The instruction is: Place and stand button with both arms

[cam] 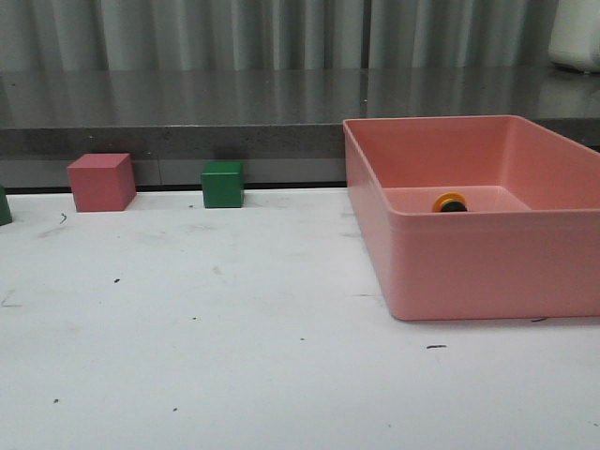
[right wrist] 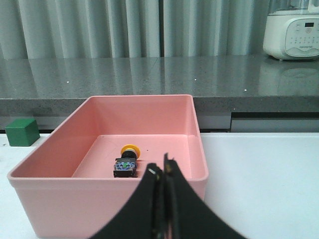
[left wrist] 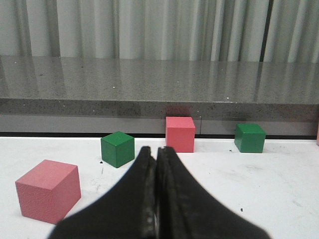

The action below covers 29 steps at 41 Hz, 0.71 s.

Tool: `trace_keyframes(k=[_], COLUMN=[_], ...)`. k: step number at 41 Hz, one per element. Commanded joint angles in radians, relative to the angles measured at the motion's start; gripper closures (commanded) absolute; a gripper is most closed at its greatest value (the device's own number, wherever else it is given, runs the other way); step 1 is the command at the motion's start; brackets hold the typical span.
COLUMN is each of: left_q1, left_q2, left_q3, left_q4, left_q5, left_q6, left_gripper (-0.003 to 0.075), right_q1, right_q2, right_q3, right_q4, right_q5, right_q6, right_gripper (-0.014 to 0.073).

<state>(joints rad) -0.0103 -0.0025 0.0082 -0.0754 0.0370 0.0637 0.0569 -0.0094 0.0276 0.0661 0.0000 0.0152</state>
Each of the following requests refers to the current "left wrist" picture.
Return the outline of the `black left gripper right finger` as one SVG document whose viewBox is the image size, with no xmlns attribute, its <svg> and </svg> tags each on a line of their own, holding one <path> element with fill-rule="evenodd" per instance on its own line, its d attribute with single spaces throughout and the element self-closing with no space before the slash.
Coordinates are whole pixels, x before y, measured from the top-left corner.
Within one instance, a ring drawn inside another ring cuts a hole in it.
<svg viewBox="0 0 319 239">
<path fill-rule="evenodd" d="M 157 220 L 160 239 L 268 239 L 262 228 L 211 196 L 172 147 L 158 149 Z"/>
</svg>

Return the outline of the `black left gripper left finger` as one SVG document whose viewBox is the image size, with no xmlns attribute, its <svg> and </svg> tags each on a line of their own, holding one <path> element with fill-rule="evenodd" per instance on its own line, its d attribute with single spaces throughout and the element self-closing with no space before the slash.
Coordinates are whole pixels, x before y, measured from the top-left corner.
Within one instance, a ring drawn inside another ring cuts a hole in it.
<svg viewBox="0 0 319 239">
<path fill-rule="evenodd" d="M 125 175 L 96 202 L 61 220 L 51 239 L 154 239 L 155 169 L 143 146 Z"/>
</svg>

